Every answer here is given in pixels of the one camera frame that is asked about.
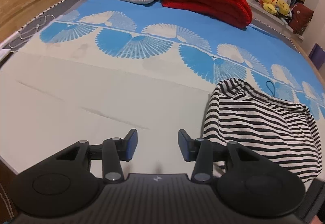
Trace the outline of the person's right hand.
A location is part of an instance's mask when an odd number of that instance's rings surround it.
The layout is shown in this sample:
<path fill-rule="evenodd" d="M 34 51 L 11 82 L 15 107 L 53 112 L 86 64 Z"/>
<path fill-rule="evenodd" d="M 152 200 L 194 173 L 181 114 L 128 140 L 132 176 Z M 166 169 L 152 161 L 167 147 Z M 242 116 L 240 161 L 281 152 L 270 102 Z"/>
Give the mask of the person's right hand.
<path fill-rule="evenodd" d="M 323 224 L 323 222 L 318 218 L 317 215 L 315 215 L 311 220 L 310 224 Z"/>

